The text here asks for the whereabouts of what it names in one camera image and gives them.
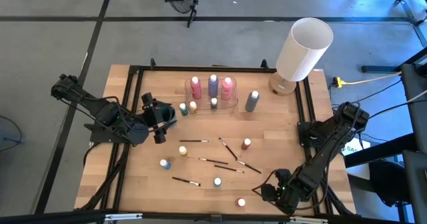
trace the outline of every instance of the gray floor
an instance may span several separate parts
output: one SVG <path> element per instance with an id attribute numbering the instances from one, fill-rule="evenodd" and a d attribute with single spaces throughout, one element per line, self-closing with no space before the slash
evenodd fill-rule
<path id="1" fill-rule="evenodd" d="M 98 15 L 103 0 L 0 0 L 0 15 Z M 405 17 L 394 0 L 199 0 L 200 16 Z M 425 3 L 411 1 L 422 12 Z M 111 0 L 107 16 L 179 16 L 163 0 Z M 334 42 L 316 68 L 328 81 L 377 77 L 360 72 L 362 65 L 397 65 L 421 50 L 407 23 L 329 23 Z M 231 65 L 257 67 L 262 59 L 274 66 L 291 23 L 184 22 L 104 23 L 85 89 L 101 95 L 111 64 Z M 17 122 L 25 143 L 0 152 L 0 216 L 32 212 L 66 106 L 49 96 L 61 73 L 78 75 L 94 23 L 0 22 L 0 115 Z M 365 97 L 398 78 L 332 89 L 340 103 Z M 375 113 L 405 99 L 402 85 L 362 103 Z M 47 211 L 73 208 L 82 159 L 89 139 L 76 114 Z M 411 132 L 407 108 L 371 120 L 367 134 L 393 139 Z M 352 189 L 357 212 L 366 217 L 397 220 L 376 194 Z"/>

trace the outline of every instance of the wooden table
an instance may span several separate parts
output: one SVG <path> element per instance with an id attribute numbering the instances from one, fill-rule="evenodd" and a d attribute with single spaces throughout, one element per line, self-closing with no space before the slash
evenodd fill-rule
<path id="1" fill-rule="evenodd" d="M 123 96 L 127 79 L 127 65 L 112 65 L 105 86 L 104 96 Z M 291 172 L 304 162 L 303 149 L 298 145 L 296 123 L 298 108 L 296 96 L 280 97 L 268 88 L 268 73 L 215 73 L 219 78 L 232 76 L 238 83 L 239 103 L 234 111 L 226 114 L 182 116 L 178 105 L 185 100 L 185 80 L 193 76 L 209 77 L 213 73 L 187 71 L 145 71 L 141 92 L 146 92 L 160 101 L 172 103 L 177 111 L 177 123 L 167 130 L 167 141 L 155 144 L 152 135 L 137 147 L 131 147 L 120 211 L 160 212 L 160 213 L 223 213 L 282 215 L 273 205 L 262 201 L 251 191 L 261 184 L 274 169 L 284 168 Z M 316 119 L 323 121 L 332 115 L 326 81 L 322 70 L 313 70 L 309 75 L 310 89 Z M 304 84 L 300 82 L 304 113 L 309 120 Z M 135 81 L 129 100 L 133 99 Z M 253 113 L 244 109 L 248 93 L 258 91 L 260 100 Z M 142 101 L 139 98 L 137 112 L 141 113 Z M 218 141 L 222 137 L 235 154 L 246 163 L 259 169 L 262 174 L 234 161 L 233 156 Z M 250 138 L 252 144 L 243 151 L 242 141 Z M 209 143 L 184 143 L 188 156 L 178 152 L 180 139 L 208 139 Z M 87 157 L 79 193 L 75 202 L 80 207 L 89 201 L 105 179 L 111 143 L 103 143 L 92 150 Z M 228 162 L 228 167 L 245 171 L 244 174 L 215 168 L 213 163 L 200 161 L 198 157 Z M 163 169 L 160 159 L 169 159 L 171 168 Z M 201 183 L 201 187 L 173 180 L 181 177 Z M 222 179 L 221 187 L 214 187 L 214 178 Z M 277 185 L 272 177 L 270 183 Z M 348 183 L 344 160 L 341 155 L 330 164 L 329 184 L 344 205 L 356 212 L 350 185 Z M 108 207 L 112 206 L 115 183 L 110 190 Z M 319 199 L 322 192 L 318 190 Z M 243 197 L 245 207 L 236 207 L 235 200 Z M 311 203 L 300 203 L 305 207 Z M 296 211 L 296 215 L 312 215 L 313 210 Z"/>

